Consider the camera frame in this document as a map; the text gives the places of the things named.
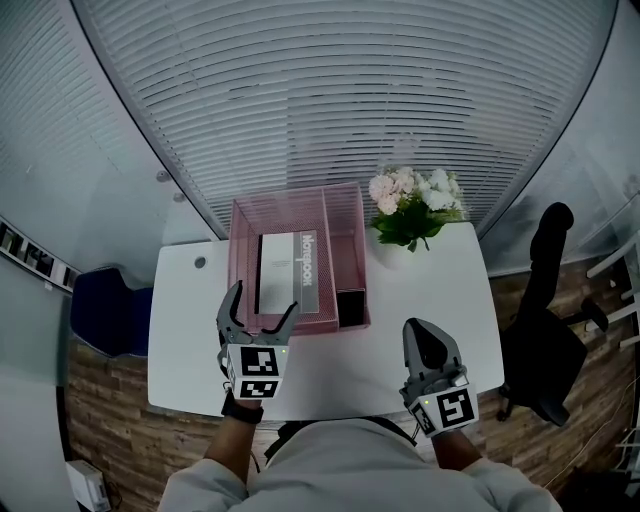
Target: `desk organizer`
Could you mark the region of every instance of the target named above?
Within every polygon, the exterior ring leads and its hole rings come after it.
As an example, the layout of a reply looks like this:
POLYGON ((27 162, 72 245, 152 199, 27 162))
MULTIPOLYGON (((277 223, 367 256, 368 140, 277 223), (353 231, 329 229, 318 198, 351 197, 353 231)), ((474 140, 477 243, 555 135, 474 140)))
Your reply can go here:
POLYGON ((362 195, 357 183, 284 190, 235 199, 231 217, 228 285, 242 280, 237 318, 247 331, 276 328, 281 315, 259 314, 254 304, 260 264, 260 235, 315 230, 318 312, 300 314, 293 334, 319 334, 366 327, 365 237, 362 195), (362 298, 357 325, 340 327, 337 293, 362 298))

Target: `black office chair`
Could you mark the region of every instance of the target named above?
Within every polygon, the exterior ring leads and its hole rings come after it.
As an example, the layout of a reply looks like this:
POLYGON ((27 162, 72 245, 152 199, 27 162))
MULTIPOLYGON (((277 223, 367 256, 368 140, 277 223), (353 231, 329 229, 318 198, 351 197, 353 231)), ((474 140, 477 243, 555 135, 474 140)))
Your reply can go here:
POLYGON ((563 203, 554 203, 542 215, 531 241, 531 276, 514 323, 503 333, 502 357, 505 384, 500 394, 509 400, 505 421, 514 405, 531 408, 538 416, 562 426, 569 412, 562 403, 578 377, 587 349, 569 325, 593 320, 600 329, 609 327, 607 316, 591 300, 582 311, 560 319, 547 309, 558 282, 560 260, 573 214, 563 203))

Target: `white cable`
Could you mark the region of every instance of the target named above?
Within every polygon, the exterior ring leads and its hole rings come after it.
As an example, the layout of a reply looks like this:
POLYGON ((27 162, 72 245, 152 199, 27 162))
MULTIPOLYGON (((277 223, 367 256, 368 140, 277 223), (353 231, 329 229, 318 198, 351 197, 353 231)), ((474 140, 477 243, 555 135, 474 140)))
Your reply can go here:
POLYGON ((626 387, 626 388, 624 388, 624 391, 622 392, 622 397, 620 398, 620 403, 618 404, 618 408, 615 410, 615 412, 611 415, 611 417, 610 417, 607 421, 605 421, 605 422, 602 424, 602 426, 601 426, 598 430, 596 430, 595 434, 593 434, 593 435, 589 438, 589 440, 588 440, 588 441, 584 444, 584 446, 582 447, 582 450, 580 450, 580 451, 578 452, 578 455, 576 455, 573 459, 571 459, 571 461, 569 462, 569 464, 567 464, 567 465, 564 467, 564 469, 563 469, 562 471, 560 471, 560 473, 558 473, 556 476, 554 476, 551 480, 549 480, 549 481, 547 482, 547 485, 545 485, 545 486, 544 486, 544 488, 545 488, 545 489, 546 489, 547 487, 549 487, 549 486, 552 484, 552 482, 553 482, 556 478, 558 478, 562 473, 564 473, 567 469, 569 469, 569 466, 571 466, 571 464, 573 464, 573 463, 575 462, 575 460, 576 460, 578 457, 580 457, 580 455, 582 455, 582 453, 587 449, 587 446, 589 446, 589 443, 593 440, 593 438, 594 438, 594 437, 596 437, 604 427, 606 427, 609 423, 611 423, 611 422, 613 421, 613 418, 615 418, 615 417, 616 417, 616 414, 618 414, 618 411, 620 410, 620 407, 622 407, 622 402, 624 402, 624 395, 627 393, 627 389, 629 389, 631 386, 633 386, 633 385, 636 383, 636 381, 637 381, 638 379, 640 379, 640 376, 638 376, 638 377, 636 377, 635 379, 633 379, 633 380, 632 380, 632 381, 627 385, 627 387, 626 387))

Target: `flower bouquet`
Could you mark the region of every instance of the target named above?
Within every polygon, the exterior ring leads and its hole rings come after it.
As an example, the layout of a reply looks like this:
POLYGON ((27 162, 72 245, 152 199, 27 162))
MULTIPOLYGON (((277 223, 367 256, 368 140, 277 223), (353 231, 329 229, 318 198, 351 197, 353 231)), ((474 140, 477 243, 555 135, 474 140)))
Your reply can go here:
POLYGON ((456 175, 443 169, 428 178, 411 167, 387 169, 369 182, 369 195, 378 206, 371 225, 381 244, 415 252, 418 240, 436 236, 447 222, 464 219, 462 190, 456 175))

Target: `person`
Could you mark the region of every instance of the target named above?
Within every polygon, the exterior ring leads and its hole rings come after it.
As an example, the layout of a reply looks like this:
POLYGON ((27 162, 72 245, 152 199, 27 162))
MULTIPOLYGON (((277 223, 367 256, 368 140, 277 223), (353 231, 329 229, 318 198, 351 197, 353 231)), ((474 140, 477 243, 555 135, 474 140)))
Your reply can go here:
MULTIPOLYGON (((234 402, 261 411, 260 402, 234 402)), ((483 458, 461 431, 432 438, 435 468, 382 418, 286 424, 268 466, 247 483, 256 425, 245 419, 224 417, 204 458, 169 478, 159 512, 561 512, 548 491, 483 458)))

